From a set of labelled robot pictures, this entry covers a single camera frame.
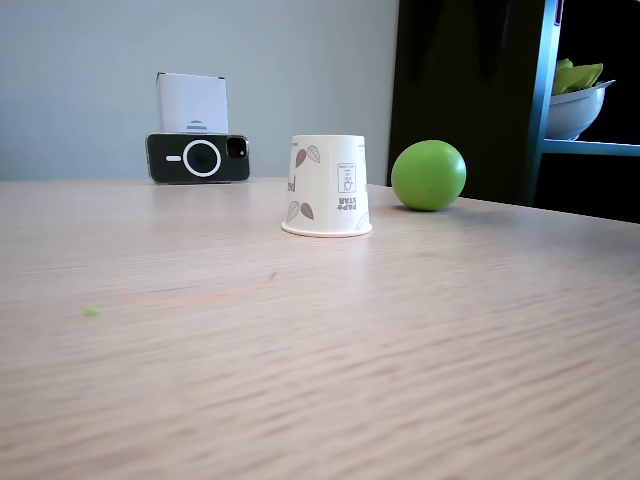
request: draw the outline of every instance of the white bowl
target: white bowl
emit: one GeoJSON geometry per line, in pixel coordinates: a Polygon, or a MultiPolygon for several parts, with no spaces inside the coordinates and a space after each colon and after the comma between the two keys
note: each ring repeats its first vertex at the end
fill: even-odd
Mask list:
{"type": "Polygon", "coordinates": [[[575,140],[598,117],[604,103],[604,89],[615,80],[585,90],[551,97],[545,138],[575,140]]]}

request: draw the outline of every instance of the green ball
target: green ball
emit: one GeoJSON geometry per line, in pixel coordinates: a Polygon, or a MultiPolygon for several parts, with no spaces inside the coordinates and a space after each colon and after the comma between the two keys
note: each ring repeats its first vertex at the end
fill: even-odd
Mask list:
{"type": "Polygon", "coordinates": [[[398,199],[415,210],[440,210],[458,198],[467,167],[455,148],[440,140],[411,145],[398,156],[391,185],[398,199]]]}

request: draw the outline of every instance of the white cardboard box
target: white cardboard box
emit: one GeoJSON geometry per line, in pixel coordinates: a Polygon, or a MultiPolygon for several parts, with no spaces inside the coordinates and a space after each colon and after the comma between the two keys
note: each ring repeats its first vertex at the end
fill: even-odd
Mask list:
{"type": "Polygon", "coordinates": [[[224,77],[158,73],[165,132],[229,133],[224,77]]]}

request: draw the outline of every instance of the upside-down paper cup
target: upside-down paper cup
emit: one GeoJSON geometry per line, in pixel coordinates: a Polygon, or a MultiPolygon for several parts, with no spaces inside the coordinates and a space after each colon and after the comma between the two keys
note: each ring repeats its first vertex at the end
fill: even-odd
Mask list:
{"type": "Polygon", "coordinates": [[[364,137],[298,135],[291,142],[282,229],[311,237],[371,231],[364,137]]]}

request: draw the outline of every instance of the blue shelf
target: blue shelf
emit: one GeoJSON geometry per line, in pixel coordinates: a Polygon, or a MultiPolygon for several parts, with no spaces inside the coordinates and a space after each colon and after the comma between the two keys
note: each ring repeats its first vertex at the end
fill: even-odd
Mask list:
{"type": "Polygon", "coordinates": [[[545,139],[542,142],[542,153],[640,157],[640,145],[545,139]]]}

